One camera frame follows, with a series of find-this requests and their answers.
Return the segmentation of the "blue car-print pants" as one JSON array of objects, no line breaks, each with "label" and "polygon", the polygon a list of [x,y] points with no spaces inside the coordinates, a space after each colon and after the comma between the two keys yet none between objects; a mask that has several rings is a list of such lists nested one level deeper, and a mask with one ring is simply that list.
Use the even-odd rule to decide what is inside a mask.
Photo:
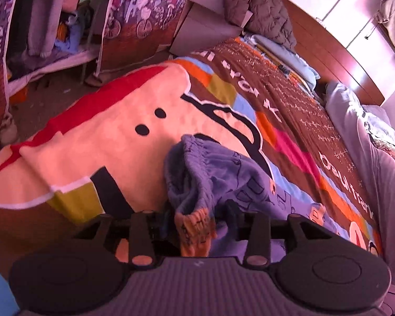
[{"label": "blue car-print pants", "polygon": [[237,217],[263,213],[284,220],[297,213],[348,238],[348,232],[293,183],[274,184],[251,158],[213,140],[183,135],[164,162],[167,197],[184,257],[244,258]]}]

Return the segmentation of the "colourful paul frank blanket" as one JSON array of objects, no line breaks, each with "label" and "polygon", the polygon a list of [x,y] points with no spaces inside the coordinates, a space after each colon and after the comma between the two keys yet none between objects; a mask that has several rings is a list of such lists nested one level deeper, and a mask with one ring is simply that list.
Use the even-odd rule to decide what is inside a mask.
[{"label": "colourful paul frank blanket", "polygon": [[377,219],[325,109],[239,39],[134,70],[0,152],[0,272],[101,213],[160,210],[190,134],[270,173],[271,206],[382,255]]}]

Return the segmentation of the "lavender grey duvet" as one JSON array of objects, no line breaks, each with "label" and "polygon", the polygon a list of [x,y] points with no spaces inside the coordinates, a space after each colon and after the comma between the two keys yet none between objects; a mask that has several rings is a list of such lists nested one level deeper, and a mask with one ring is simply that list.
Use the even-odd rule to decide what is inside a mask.
[{"label": "lavender grey duvet", "polygon": [[367,190],[368,204],[382,239],[383,256],[395,285],[395,160],[372,144],[362,120],[363,108],[354,91],[341,83],[328,83],[325,109]]}]

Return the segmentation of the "light blue pillow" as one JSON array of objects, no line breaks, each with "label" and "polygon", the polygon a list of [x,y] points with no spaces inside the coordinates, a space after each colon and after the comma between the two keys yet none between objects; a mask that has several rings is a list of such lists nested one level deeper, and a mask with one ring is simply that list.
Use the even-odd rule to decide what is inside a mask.
[{"label": "light blue pillow", "polygon": [[320,74],[301,56],[259,34],[246,33],[244,39],[252,45],[261,46],[263,51],[272,54],[281,63],[296,72],[306,82],[311,91],[315,89],[317,80],[320,79]]}]

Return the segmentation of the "wooden headboard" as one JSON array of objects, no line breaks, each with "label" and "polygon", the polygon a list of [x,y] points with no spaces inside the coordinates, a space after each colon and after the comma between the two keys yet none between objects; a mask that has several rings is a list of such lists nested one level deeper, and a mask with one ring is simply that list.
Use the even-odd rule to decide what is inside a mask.
[{"label": "wooden headboard", "polygon": [[384,96],[350,52],[303,9],[290,0],[281,1],[297,40],[295,51],[320,74],[315,91],[324,94],[328,83],[340,82],[352,89],[361,103],[381,105]]}]

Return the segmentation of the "clothes rack with garments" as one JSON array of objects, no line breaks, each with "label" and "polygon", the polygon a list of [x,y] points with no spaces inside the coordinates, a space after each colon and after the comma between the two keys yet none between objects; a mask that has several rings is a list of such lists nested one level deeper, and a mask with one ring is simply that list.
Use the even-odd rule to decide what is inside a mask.
[{"label": "clothes rack with garments", "polygon": [[47,74],[98,58],[106,0],[13,0],[6,43],[6,94]]}]

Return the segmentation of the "grey quilted jacket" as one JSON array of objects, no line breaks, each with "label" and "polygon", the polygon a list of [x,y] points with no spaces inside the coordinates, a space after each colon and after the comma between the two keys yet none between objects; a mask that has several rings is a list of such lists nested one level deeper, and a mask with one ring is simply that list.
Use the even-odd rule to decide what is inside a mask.
[{"label": "grey quilted jacket", "polygon": [[246,31],[274,41],[291,52],[297,40],[288,10],[281,0],[223,0],[225,20],[241,25],[247,12],[253,15],[244,26]]}]

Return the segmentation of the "purple cartoon curtain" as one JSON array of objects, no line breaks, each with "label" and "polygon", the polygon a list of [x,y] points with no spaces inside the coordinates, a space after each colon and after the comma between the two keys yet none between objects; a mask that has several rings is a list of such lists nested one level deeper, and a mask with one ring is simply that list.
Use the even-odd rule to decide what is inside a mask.
[{"label": "purple cartoon curtain", "polygon": [[109,0],[97,75],[140,63],[172,43],[187,0]]}]

